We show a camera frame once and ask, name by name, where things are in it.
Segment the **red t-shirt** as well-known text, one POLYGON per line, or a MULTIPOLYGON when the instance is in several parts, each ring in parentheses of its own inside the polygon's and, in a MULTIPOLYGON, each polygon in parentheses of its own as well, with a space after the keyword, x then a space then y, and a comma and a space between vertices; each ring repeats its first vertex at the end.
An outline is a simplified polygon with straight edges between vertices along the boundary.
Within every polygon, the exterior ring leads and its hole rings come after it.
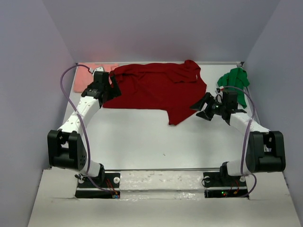
POLYGON ((200 67, 192 60, 182 64, 129 64, 113 70, 121 96, 104 103, 112 109, 166 111, 169 125, 178 125, 195 113, 191 106, 206 93, 200 67))

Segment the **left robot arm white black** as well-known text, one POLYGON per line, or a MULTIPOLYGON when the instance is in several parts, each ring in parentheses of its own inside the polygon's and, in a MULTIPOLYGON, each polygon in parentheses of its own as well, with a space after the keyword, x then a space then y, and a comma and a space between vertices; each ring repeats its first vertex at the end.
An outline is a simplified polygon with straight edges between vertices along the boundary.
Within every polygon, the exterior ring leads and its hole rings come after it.
POLYGON ((105 181, 105 168, 91 159, 86 128, 104 103, 121 96, 114 73, 94 70, 93 81, 82 92, 78 105, 66 122, 47 135, 49 164, 88 178, 95 187, 105 181))

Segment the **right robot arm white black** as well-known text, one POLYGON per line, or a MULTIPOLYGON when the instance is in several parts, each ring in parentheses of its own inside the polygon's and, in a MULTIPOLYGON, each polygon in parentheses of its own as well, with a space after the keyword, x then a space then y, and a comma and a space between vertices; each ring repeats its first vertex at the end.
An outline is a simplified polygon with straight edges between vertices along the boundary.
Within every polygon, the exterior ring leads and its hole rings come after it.
POLYGON ((218 173, 219 182, 230 185, 236 176, 284 171, 286 159, 283 134, 261 126, 253 116, 239 109, 236 91, 224 89, 220 94, 221 101, 207 92, 191 106, 192 110, 197 111, 198 117, 211 121, 218 115, 244 136, 240 160, 222 163, 218 173))

